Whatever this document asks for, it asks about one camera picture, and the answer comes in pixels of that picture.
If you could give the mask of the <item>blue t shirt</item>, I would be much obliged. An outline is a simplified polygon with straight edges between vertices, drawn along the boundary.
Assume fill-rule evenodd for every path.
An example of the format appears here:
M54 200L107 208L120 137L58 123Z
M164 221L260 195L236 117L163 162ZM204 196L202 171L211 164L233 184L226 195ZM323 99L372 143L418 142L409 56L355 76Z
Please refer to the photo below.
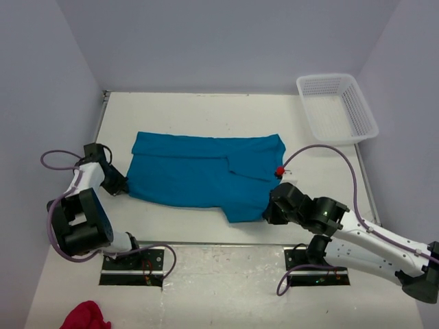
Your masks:
M180 208L220 208L229 223L262 218L285 145L277 134L251 138L138 132L129 195Z

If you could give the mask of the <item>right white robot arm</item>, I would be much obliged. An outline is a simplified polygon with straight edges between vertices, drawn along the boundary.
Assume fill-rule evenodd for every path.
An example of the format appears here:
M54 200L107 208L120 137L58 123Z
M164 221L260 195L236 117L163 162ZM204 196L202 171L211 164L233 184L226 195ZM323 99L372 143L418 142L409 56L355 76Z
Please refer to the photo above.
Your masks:
M419 243L367 223L329 197L310 198L287 182L270 192L263 218L270 224L295 223L313 234L293 258L291 272L356 269L395 283L426 304L438 301L438 242Z

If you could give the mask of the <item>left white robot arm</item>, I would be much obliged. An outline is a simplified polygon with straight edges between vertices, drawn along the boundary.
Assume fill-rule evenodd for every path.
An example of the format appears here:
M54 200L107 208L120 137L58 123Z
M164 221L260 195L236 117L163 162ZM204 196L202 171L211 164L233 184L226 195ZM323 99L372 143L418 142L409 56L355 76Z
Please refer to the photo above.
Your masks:
M47 236L55 251L72 263L84 263L99 253L118 257L127 269L136 269L143 260L137 240L129 232L115 232L98 197L103 188L109 195L129 192L128 178L112 164L109 147L90 143L84 146L84 155L70 151L78 161L72 167L53 167L45 156L56 153L46 151L41 164L52 170L73 172L68 189L47 204Z

